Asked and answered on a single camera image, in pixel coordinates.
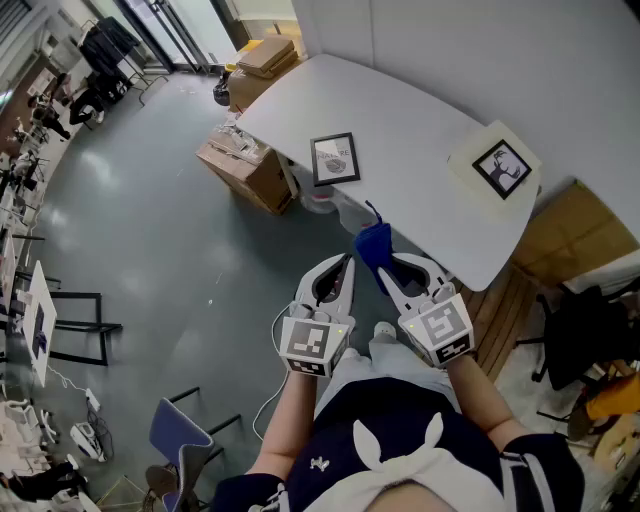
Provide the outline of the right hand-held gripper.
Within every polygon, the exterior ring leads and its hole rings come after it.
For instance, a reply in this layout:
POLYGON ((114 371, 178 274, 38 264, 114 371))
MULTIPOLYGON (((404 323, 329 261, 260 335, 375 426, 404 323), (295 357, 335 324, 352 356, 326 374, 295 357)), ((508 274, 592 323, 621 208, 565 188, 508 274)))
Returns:
POLYGON ((381 267, 377 272, 400 313, 398 325, 411 344, 435 367, 473 350, 470 316, 461 294, 453 285, 445 285, 450 279, 440 265, 406 252, 393 253, 392 263, 393 274, 381 267), (433 297, 418 295, 418 291, 435 290, 433 297))

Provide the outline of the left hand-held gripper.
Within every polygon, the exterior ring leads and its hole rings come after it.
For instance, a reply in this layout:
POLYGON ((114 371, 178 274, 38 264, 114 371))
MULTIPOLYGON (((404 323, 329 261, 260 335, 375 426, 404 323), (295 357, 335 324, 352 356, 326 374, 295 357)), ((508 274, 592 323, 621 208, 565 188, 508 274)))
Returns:
POLYGON ((288 371, 323 378, 333 375, 356 325, 350 316, 355 270, 353 257, 341 253, 302 277, 295 294, 300 303, 292 303, 293 310, 282 319, 278 354, 288 371), (336 313, 311 305, 335 307, 336 313))

